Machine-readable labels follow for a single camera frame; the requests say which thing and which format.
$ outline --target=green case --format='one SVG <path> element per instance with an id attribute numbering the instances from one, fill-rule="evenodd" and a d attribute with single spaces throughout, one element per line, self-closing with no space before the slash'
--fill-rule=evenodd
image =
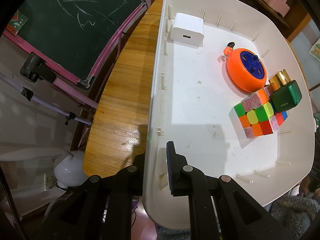
<path id="1" fill-rule="evenodd" d="M 301 99 L 302 94 L 295 80 L 291 80 L 271 95 L 271 100 L 278 113 L 294 108 Z"/>

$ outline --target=wooden table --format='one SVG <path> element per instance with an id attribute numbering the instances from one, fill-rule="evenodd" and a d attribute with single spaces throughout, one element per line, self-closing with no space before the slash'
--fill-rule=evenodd
<path id="1" fill-rule="evenodd" d="M 101 177 L 146 149 L 149 104 L 163 0 L 155 0 L 124 46 L 100 99 L 83 169 Z"/>

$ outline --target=metal bolt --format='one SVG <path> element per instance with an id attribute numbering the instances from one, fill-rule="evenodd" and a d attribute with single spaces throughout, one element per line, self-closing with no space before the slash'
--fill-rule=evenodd
<path id="1" fill-rule="evenodd" d="M 193 170 L 193 167 L 192 166 L 190 166 L 190 165 L 186 165 L 186 166 L 183 166 L 183 168 L 182 168 L 184 171 L 186 171 L 186 172 L 190 172 L 190 171 L 192 171 Z"/>
<path id="2" fill-rule="evenodd" d="M 231 177 L 228 175 L 222 175 L 221 176 L 221 180 L 224 182 L 230 182 L 231 181 Z"/>
<path id="3" fill-rule="evenodd" d="M 100 177 L 98 175 L 93 175 L 90 177 L 90 182 L 96 183 L 100 180 Z"/>
<path id="4" fill-rule="evenodd" d="M 135 172 L 135 171 L 137 170 L 137 167 L 131 165 L 131 166 L 129 166 L 129 167 L 127 168 L 127 170 L 128 170 L 129 172 Z"/>

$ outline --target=green box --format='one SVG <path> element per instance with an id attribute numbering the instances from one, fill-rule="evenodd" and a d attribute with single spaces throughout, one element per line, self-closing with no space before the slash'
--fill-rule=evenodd
<path id="1" fill-rule="evenodd" d="M 8 23 L 6 29 L 12 33 L 14 36 L 18 34 L 23 25 L 28 21 L 28 18 L 19 10 L 14 14 Z"/>
<path id="2" fill-rule="evenodd" d="M 294 108 L 302 99 L 300 88 L 295 80 L 280 87 L 271 95 L 272 102 L 278 113 Z"/>

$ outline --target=gold cylinder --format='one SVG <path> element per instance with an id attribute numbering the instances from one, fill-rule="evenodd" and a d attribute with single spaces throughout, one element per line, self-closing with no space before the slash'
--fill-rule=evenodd
<path id="1" fill-rule="evenodd" d="M 274 91 L 289 83 L 290 81 L 291 79 L 285 69 L 279 71 L 269 79 L 269 83 Z"/>

